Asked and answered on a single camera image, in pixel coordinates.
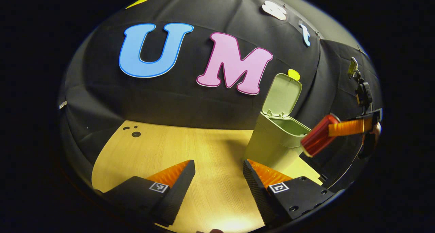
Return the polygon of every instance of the wooden tabletop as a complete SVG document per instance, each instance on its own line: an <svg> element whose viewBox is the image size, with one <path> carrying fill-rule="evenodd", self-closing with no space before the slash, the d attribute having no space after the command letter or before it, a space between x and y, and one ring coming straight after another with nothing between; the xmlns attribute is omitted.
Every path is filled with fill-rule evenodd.
<svg viewBox="0 0 435 233"><path fill-rule="evenodd" d="M251 134L252 130L193 129L126 120L97 158L92 185L104 193L132 176L146 178L193 159L196 174L168 229L249 232L264 225L242 173ZM300 158L280 172L292 178L306 176L321 185L319 174Z"/></svg>

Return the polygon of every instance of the light green trash can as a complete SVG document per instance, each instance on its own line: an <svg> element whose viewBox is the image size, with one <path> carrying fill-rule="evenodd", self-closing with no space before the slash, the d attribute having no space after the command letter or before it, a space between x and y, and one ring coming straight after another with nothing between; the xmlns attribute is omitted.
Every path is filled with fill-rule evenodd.
<svg viewBox="0 0 435 233"><path fill-rule="evenodd" d="M289 116L301 90L302 84L288 75L280 73L275 76L244 159L284 171L302 153L300 140L311 129Z"/></svg>

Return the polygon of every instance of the blue letter u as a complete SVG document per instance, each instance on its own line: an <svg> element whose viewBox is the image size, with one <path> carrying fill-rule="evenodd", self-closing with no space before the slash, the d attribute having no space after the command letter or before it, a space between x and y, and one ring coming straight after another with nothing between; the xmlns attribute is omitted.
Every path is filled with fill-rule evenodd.
<svg viewBox="0 0 435 233"><path fill-rule="evenodd" d="M154 30L154 24L140 24L125 30L125 39L119 55L119 67L129 76L153 78L165 74L175 64L183 37L193 31L193 26L184 23L170 23L163 29L168 32L160 59L145 62L140 59L140 50L146 35Z"/></svg>

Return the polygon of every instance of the red cup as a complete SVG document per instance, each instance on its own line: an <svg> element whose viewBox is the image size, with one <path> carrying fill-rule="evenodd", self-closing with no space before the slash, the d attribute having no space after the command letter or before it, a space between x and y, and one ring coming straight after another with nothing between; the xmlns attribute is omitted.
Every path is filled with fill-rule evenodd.
<svg viewBox="0 0 435 233"><path fill-rule="evenodd" d="M300 140L303 153L307 157L314 157L326 146L328 146L335 137L329 137L329 124L339 123L340 119L334 114L326 115L314 129Z"/></svg>

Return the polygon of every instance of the orange finger pad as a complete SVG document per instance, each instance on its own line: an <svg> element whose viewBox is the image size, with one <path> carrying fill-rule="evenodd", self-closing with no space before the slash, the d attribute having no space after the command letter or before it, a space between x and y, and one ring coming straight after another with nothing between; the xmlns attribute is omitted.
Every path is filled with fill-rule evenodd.
<svg viewBox="0 0 435 233"><path fill-rule="evenodd" d="M180 174L185 169L186 165L190 162L190 160L187 160L182 163L178 163L177 165L174 165L172 167L166 168L165 170L159 171L156 174L153 174L146 179L169 185L169 188L172 188L177 181L178 177L180 177Z"/></svg>
<svg viewBox="0 0 435 233"><path fill-rule="evenodd" d="M260 180L263 183L265 188L267 188L269 185L275 185L275 184L292 179L285 174L282 174L276 170L273 170L272 168L264 166L261 163L254 162L250 159L248 159L248 162L250 163L252 168L255 170L258 177L260 177Z"/></svg>
<svg viewBox="0 0 435 233"><path fill-rule="evenodd" d="M371 118L330 124L329 137L361 134L371 129Z"/></svg>

